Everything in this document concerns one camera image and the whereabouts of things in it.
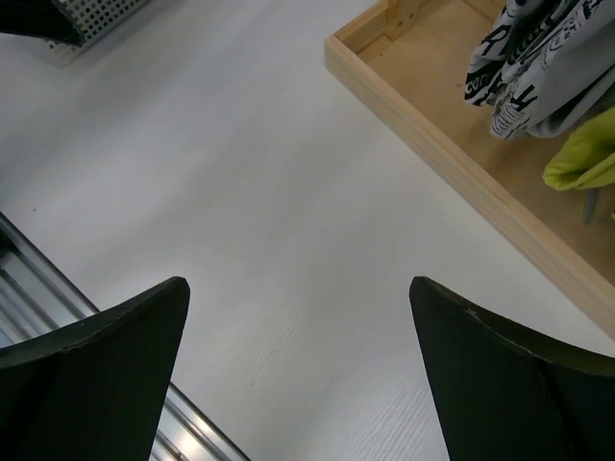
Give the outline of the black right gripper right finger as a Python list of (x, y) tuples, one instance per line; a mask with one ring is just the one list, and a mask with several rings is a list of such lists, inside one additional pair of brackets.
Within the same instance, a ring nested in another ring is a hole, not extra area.
[(614, 360), (427, 277), (409, 302), (452, 460), (611, 460)]

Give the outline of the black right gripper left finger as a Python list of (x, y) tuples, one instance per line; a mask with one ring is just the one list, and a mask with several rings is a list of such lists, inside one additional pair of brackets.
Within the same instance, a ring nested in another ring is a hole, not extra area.
[(2, 459), (148, 459), (189, 300), (173, 277), (2, 349)]

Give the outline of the newspaper print trousers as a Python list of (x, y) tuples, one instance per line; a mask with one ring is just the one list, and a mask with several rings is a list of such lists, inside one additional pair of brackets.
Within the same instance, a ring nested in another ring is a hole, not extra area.
[(466, 103), (499, 139), (560, 135), (614, 105), (611, 1), (508, 1), (470, 60)]

